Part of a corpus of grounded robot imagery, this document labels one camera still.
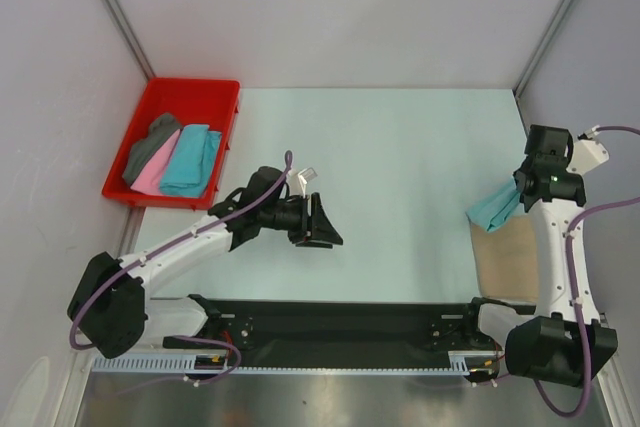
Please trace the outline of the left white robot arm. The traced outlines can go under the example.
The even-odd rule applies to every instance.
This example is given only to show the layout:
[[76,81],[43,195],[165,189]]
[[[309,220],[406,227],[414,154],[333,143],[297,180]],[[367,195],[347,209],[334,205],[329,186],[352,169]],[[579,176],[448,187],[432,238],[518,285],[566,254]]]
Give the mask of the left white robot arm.
[[307,190],[315,176],[312,168],[262,166],[246,186],[168,240],[119,258],[107,252],[92,257],[67,308],[71,346],[95,348],[113,359],[141,340],[189,337],[202,347],[214,344],[221,323],[201,297],[164,302],[154,293],[200,261],[225,255],[264,229],[286,233],[296,247],[342,245],[319,193]]

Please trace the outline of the mint green t shirt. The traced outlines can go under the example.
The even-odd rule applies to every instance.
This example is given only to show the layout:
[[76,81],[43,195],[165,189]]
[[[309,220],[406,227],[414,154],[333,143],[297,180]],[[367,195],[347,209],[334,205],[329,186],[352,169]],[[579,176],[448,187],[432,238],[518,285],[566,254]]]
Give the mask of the mint green t shirt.
[[468,220],[487,233],[502,228],[519,212],[520,193],[516,182],[508,180],[497,191],[473,204],[467,211]]

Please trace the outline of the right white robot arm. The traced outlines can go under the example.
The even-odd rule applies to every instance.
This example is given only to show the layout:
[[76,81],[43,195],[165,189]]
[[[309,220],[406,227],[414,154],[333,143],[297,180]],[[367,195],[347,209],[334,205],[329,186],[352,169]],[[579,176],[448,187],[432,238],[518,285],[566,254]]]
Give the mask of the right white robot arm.
[[514,172],[518,200],[530,218],[538,262],[538,299],[532,315],[498,300],[476,298],[477,314],[461,323],[473,348],[496,341],[514,376],[585,387],[613,356],[616,332],[602,325],[591,295],[583,243],[583,176],[608,153],[586,136],[534,125]]

